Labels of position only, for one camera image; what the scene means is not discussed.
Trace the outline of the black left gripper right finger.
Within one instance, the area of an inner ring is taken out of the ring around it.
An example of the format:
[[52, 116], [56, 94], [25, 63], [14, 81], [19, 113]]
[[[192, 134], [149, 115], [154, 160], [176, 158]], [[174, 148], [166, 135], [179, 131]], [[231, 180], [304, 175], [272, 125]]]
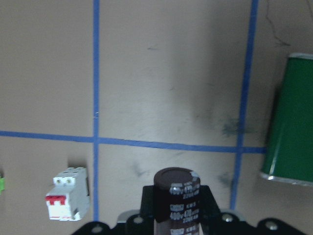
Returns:
[[205, 235], [303, 235], [292, 225], [265, 218], [252, 226], [234, 210], [220, 210], [209, 186], [200, 186], [200, 224]]

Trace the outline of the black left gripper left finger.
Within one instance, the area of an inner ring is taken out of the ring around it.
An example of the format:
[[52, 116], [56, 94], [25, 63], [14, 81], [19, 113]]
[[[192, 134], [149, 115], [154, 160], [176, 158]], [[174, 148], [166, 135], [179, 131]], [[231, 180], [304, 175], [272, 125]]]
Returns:
[[75, 235], [153, 235], [153, 186], [144, 186], [139, 210], [122, 213], [114, 228], [100, 222], [88, 222], [74, 232]]

